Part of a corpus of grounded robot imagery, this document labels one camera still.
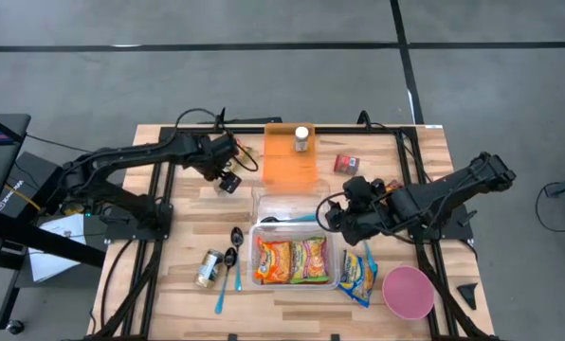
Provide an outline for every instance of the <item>white paper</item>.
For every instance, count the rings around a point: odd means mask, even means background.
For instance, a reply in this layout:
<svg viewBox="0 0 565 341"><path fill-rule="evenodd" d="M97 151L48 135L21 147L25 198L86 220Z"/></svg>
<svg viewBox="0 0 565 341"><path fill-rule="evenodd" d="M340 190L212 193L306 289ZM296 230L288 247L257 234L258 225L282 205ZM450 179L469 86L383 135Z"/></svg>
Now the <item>white paper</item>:
<svg viewBox="0 0 565 341"><path fill-rule="evenodd" d="M81 214L74 214L44 223L40 226L40 229L63 237L77 236L70 238L70 240L86 244L86 240L84 239L84 217ZM40 250L29 249L29 262L32 266L32 278L35 282L52 278L80 264L78 261L68 260L41 252Z"/></svg>

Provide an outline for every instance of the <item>black spoon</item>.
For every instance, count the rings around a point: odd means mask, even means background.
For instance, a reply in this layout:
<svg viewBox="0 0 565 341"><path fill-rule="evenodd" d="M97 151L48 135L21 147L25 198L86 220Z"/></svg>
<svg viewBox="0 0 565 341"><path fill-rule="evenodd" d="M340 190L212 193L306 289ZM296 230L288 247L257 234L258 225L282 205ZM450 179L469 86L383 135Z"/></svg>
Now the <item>black spoon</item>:
<svg viewBox="0 0 565 341"><path fill-rule="evenodd" d="M243 231L238 227L234 227L232 228L230 237L232 238L232 245L236 246L236 253L238 254L239 248L245 239L245 237L243 237ZM239 263L238 266L236 266L236 291L241 290L243 290L243 286L241 285L241 264Z"/></svg>
<svg viewBox="0 0 565 341"><path fill-rule="evenodd" d="M222 310L224 309L224 295L226 294L226 283L228 283L229 268L234 266L237 258L238 258L238 254L236 253L236 249L233 247L229 247L228 251L226 251L226 254L224 256L224 264L228 269L226 269L226 276L224 277L224 285L222 286L222 292L219 294L219 299L217 300L217 305L215 306L216 314L221 314Z"/></svg>

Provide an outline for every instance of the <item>pink bowl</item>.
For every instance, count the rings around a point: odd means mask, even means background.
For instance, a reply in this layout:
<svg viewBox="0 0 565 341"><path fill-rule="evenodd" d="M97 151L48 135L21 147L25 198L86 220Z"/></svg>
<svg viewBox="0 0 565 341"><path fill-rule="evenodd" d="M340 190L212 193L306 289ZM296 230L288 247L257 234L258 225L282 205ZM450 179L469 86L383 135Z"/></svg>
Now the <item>pink bowl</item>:
<svg viewBox="0 0 565 341"><path fill-rule="evenodd" d="M390 271L381 291L388 308L407 320L424 318L434 306L432 284L412 266L401 265Z"/></svg>

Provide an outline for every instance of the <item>gray concrete floor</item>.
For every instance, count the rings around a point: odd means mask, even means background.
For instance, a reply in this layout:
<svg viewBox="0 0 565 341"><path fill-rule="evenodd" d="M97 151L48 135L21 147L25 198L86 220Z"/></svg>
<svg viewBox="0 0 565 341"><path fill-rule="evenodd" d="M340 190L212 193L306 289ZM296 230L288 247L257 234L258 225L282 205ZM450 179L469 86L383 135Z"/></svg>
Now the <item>gray concrete floor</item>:
<svg viewBox="0 0 565 341"><path fill-rule="evenodd" d="M565 41L565 0L400 0L411 42ZM0 0L0 45L394 41L388 1ZM443 124L456 167L480 151L518 174L504 194L473 199L480 268L498 335L565 340L565 234L542 229L538 190L565 178L565 49L429 50L411 58L426 123ZM0 53L0 113L86 149L127 145L138 123L227 106L230 117L353 122L361 109L411 123L395 50ZM197 121L202 117L189 117ZM111 127L117 126L113 134ZM75 155L28 141L63 162ZM565 198L542 205L565 226ZM0 270L0 303L10 273ZM16 337L81 337L99 278L22 290Z"/></svg>

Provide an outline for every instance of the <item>small bottle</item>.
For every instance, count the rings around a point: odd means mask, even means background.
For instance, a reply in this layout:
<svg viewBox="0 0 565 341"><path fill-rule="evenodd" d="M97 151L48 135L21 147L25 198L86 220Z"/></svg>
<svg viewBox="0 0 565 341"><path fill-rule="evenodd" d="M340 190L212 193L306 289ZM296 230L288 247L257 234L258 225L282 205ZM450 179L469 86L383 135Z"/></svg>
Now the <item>small bottle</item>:
<svg viewBox="0 0 565 341"><path fill-rule="evenodd" d="M308 150L308 137L310 132L306 127L298 127L295 130L295 152L305 152Z"/></svg>

